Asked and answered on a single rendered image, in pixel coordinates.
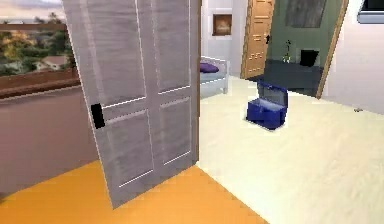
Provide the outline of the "orange wooden room door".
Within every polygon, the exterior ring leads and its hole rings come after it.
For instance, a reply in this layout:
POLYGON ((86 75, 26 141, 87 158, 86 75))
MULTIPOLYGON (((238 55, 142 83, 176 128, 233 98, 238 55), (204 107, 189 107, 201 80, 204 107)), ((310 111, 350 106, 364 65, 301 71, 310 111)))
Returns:
POLYGON ((248 0, 243 44, 241 77, 255 77, 264 73, 271 33, 275 0, 248 0))

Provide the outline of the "small green house plant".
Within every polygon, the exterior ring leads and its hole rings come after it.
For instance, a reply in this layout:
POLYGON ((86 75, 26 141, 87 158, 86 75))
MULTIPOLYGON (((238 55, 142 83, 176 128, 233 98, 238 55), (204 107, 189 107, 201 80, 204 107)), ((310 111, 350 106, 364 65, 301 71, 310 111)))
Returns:
POLYGON ((285 42, 285 44, 286 44, 286 52, 285 52, 285 54, 283 56, 283 62, 290 63, 290 61, 291 61, 290 49, 291 49, 291 44, 292 44, 291 40, 288 39, 285 42))

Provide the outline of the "grey framed window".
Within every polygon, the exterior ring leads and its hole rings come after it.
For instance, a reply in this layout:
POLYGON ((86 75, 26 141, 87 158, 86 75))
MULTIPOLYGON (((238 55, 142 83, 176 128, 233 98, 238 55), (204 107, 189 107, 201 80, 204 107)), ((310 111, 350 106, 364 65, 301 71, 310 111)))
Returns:
POLYGON ((384 24, 384 0, 363 0, 357 21, 361 24, 384 24))

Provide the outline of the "window with landscape view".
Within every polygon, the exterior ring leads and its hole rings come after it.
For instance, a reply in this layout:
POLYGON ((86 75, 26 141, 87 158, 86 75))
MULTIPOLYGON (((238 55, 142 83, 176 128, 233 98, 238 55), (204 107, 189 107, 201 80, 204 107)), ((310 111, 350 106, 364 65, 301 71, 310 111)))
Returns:
POLYGON ((0 0, 0 99, 79 84, 63 0, 0 0))

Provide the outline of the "brown framed picture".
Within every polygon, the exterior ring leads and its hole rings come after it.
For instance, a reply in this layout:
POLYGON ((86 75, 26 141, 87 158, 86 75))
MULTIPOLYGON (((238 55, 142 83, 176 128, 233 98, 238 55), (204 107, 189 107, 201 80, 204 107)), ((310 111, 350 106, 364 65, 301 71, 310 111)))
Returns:
POLYGON ((231 34, 232 15, 214 14, 213 15, 213 36, 227 36, 231 34))

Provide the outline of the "purple pillow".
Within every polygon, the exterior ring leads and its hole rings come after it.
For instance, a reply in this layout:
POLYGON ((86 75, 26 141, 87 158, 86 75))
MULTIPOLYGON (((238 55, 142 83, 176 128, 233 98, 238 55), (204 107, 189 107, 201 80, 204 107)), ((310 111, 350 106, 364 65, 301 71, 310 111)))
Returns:
POLYGON ((219 68, 210 63, 201 63, 200 64, 200 72, 201 73, 217 73, 219 68))

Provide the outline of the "grey panelled room door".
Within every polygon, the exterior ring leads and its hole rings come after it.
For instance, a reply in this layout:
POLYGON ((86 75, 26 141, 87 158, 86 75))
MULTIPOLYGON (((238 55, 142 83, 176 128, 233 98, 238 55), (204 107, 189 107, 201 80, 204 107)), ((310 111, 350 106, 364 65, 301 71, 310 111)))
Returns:
POLYGON ((63 0, 113 207, 198 160, 199 0, 63 0), (102 106, 96 129, 91 105, 102 106))

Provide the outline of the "white bed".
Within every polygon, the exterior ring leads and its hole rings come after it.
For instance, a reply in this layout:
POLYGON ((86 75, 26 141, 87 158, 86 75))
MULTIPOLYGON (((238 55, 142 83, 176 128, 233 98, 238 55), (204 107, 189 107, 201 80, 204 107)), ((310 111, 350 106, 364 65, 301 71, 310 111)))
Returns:
POLYGON ((228 93, 230 62, 223 59, 202 56, 201 63, 210 63, 219 68, 217 73, 200 72, 200 98, 216 95, 219 90, 228 93))

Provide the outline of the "blue open box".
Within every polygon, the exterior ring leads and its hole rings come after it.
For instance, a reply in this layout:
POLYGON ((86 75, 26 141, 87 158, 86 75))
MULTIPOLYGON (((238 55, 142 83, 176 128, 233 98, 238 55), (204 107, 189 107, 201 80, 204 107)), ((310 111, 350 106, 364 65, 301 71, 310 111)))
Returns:
POLYGON ((259 81, 257 90, 258 97, 247 104, 246 120, 268 130, 281 127, 288 110, 287 89, 259 81))

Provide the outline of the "grey framed wall picture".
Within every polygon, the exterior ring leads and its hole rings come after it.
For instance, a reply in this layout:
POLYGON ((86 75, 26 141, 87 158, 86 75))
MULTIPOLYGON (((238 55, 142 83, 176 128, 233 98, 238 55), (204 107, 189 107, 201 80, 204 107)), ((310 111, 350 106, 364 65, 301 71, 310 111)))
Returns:
POLYGON ((288 0, 285 25, 293 28, 319 28, 326 0, 288 0))

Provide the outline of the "dark grey low cabinet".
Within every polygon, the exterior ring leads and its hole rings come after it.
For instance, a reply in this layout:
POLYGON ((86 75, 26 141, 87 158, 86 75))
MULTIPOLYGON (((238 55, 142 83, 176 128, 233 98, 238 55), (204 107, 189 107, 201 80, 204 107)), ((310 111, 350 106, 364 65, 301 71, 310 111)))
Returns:
POLYGON ((315 97, 323 68, 302 66, 298 63, 285 63, 279 60, 266 61, 264 73, 249 78, 253 82, 265 82, 284 87, 289 91, 315 97))

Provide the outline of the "black square object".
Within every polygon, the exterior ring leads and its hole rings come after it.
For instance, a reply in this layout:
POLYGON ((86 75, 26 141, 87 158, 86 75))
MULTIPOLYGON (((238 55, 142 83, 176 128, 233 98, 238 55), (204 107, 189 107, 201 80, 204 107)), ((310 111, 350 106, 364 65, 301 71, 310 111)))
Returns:
POLYGON ((317 59, 319 52, 316 50, 305 50, 300 52, 300 64, 302 66, 312 67, 317 59))

